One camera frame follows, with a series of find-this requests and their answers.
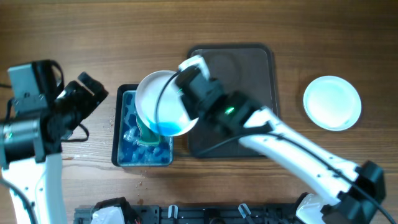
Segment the white plate blue streak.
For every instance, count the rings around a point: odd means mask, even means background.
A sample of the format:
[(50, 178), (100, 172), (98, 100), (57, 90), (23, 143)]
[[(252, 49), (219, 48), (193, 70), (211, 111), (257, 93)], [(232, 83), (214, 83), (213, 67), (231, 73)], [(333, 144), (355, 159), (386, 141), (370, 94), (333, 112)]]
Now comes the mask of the white plate blue streak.
[(181, 101), (182, 92), (173, 81), (175, 72), (160, 70), (146, 76), (138, 85), (135, 95), (136, 111), (144, 124), (163, 136), (180, 136), (189, 132), (198, 122), (190, 119)]

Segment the green sponge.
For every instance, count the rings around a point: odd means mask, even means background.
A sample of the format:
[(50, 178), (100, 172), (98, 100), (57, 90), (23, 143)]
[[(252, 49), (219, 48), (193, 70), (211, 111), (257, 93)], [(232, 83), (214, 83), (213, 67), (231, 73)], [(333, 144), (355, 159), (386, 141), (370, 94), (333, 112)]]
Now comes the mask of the green sponge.
[(161, 143), (161, 137), (148, 128), (139, 116), (136, 117), (137, 127), (141, 136), (137, 141), (140, 146), (158, 146)]

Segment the large white plate blue smear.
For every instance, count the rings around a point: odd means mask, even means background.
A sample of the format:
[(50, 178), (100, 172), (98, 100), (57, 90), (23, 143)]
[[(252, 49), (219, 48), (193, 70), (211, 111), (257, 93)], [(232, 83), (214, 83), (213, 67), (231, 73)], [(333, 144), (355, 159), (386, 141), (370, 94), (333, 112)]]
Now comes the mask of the large white plate blue smear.
[(329, 75), (314, 79), (306, 87), (303, 108), (317, 126), (329, 131), (344, 131), (357, 123), (362, 104), (351, 83)]

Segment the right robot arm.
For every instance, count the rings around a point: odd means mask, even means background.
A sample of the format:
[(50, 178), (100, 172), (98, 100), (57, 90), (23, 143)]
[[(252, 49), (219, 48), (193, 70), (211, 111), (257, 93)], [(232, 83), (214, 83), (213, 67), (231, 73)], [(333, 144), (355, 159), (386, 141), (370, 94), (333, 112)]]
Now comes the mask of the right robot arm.
[(178, 72), (175, 84), (191, 118), (237, 140), (293, 173), (313, 189), (295, 215), (304, 223), (370, 223), (386, 197), (383, 169), (367, 161), (362, 166), (316, 145), (283, 123), (266, 106), (221, 82), (207, 78), (196, 66)]

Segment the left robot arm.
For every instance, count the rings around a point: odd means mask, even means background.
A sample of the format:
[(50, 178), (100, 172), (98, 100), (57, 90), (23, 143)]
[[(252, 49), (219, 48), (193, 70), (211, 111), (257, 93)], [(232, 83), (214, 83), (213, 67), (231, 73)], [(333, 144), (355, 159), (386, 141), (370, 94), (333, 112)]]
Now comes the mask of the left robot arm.
[(18, 223), (67, 222), (62, 143), (107, 95), (99, 81), (83, 72), (51, 107), (1, 123), (1, 183), (10, 190)]

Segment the dark brown serving tray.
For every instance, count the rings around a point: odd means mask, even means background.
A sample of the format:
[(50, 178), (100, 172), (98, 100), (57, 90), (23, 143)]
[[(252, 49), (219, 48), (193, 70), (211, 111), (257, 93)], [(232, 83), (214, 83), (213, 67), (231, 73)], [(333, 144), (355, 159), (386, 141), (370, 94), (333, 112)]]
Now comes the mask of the dark brown serving tray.
[[(226, 92), (241, 91), (280, 116), (279, 99), (274, 75), (274, 56), (263, 44), (203, 44), (192, 47), (187, 57), (201, 55), (210, 75), (218, 79)], [(225, 138), (206, 127), (199, 120), (188, 132), (187, 146), (193, 157), (199, 159), (263, 159), (264, 156), (229, 142), (217, 149), (203, 151)]]

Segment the black tub of blue water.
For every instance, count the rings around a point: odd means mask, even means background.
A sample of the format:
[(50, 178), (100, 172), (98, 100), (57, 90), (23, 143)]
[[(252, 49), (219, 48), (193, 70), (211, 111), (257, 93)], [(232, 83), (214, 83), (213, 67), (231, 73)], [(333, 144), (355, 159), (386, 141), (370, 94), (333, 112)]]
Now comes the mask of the black tub of blue water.
[(118, 88), (111, 161), (118, 167), (168, 166), (173, 161), (174, 139), (161, 137), (158, 143), (144, 142), (147, 132), (134, 104), (137, 84)]

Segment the black mounting rail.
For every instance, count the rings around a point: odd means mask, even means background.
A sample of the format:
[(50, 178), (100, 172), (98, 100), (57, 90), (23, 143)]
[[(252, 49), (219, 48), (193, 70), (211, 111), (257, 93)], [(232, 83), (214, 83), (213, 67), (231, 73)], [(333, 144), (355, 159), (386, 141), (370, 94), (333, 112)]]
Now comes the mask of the black mounting rail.
[[(300, 223), (295, 216), (292, 203), (267, 204), (263, 206), (249, 206), (250, 217), (254, 223)], [(158, 205), (133, 205), (131, 207), (140, 216), (142, 223), (247, 223), (238, 210), (238, 206), (215, 207), (179, 207), (177, 218), (168, 217), (168, 207)]]

